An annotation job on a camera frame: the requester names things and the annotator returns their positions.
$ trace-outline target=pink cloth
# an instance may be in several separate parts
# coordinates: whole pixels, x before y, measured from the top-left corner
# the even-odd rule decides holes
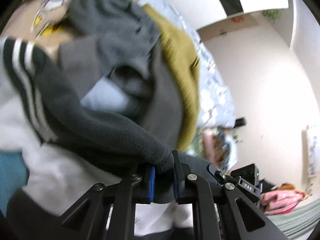
[[[304,193],[295,190],[274,190],[260,196],[260,205],[266,206],[266,215],[284,214],[295,208],[304,197]]]

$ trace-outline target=black and white striped trim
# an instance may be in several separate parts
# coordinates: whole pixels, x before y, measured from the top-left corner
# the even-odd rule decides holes
[[[4,67],[20,94],[25,114],[35,132],[41,141],[54,142],[58,136],[46,121],[41,93],[33,81],[36,70],[32,61],[33,47],[31,42],[7,39],[2,53]]]

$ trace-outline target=beige wall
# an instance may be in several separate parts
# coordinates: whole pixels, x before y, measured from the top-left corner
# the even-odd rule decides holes
[[[237,116],[247,118],[238,131],[235,168],[256,163],[260,178],[307,186],[302,131],[320,120],[317,101],[298,58],[263,18],[258,26],[205,42],[225,83]]]

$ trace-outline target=teal fabric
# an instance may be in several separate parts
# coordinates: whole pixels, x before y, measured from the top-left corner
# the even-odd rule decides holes
[[[288,214],[268,218],[289,238],[295,239],[315,228],[320,220],[320,199],[295,208]]]
[[[27,183],[27,168],[21,152],[0,151],[0,209],[6,216],[7,204],[17,188]]]

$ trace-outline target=triangular cutout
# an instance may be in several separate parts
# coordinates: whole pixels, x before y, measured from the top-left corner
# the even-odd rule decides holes
[[[237,206],[239,208],[242,220],[244,222],[245,229],[247,232],[252,232],[259,228],[263,228],[266,223],[260,218],[252,208],[244,202],[241,198],[236,200]]]
[[[86,199],[79,205],[62,223],[63,227],[79,231],[81,229],[84,218],[91,205],[91,200]]]

